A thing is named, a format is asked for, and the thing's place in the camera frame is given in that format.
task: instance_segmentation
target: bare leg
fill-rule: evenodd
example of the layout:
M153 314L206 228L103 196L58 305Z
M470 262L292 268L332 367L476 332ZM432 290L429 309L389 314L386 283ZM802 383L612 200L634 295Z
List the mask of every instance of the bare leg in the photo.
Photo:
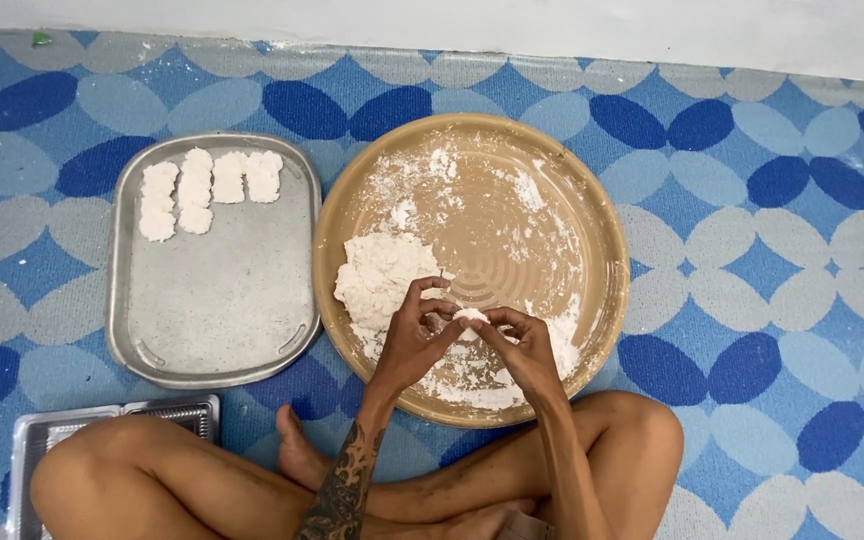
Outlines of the bare leg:
M682 461L683 434L675 415L652 399L618 391L580 399L573 404L572 415L580 443L588 449L595 489L612 529L623 539L652 538ZM314 487L325 474L324 458L312 453L287 410L280 411L277 420L283 431L280 471ZM403 523L427 523L457 509L545 498L550 493L542 440L531 428L444 469L372 485L367 511Z
M174 423L124 416L49 451L31 500L56 540L278 540L291 538L313 494ZM369 517L363 537L491 540L520 506L433 525Z

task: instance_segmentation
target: tattoo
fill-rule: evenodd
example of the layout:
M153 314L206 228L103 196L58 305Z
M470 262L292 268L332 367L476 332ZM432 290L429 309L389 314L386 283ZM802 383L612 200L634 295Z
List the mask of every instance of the tattoo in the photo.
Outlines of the tattoo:
M366 497L384 435L385 429L380 430L369 444L362 425L352 422L335 467L322 481L293 540L357 540L362 535Z

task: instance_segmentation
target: green speck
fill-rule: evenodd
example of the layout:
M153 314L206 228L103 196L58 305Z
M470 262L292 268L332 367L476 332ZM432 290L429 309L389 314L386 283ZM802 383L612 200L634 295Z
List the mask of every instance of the green speck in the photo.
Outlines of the green speck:
M31 35L31 46L37 47L46 43L52 43L52 36L44 31L36 31Z

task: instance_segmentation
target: person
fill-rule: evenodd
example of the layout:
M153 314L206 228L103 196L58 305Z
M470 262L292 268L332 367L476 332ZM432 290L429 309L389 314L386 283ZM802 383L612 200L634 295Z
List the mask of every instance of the person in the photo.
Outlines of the person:
M510 307L486 311L490 324L453 320L456 305L422 299L449 284L410 285L334 462L288 404L275 418L277 473L166 420L122 416L46 453L31 479L36 513L55 540L652 538L682 459L675 415L618 391L570 405L545 322ZM450 321L434 335L431 313ZM536 424L437 471L371 485L396 400L469 327L497 350Z

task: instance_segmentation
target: carpet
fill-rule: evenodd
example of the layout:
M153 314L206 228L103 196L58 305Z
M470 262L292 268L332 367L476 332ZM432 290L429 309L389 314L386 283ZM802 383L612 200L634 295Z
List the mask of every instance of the carpet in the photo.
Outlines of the carpet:
M96 31L0 33L0 528L13 422L175 395L103 336L110 202L138 150L201 130L294 141L328 192L370 141L440 113L561 141L618 207L624 331L583 393L640 392L685 432L662 539L864 539L864 82L746 69ZM275 460L274 411L341 444L363 384L318 338L222 390L222 446ZM376 477L506 430L396 411Z

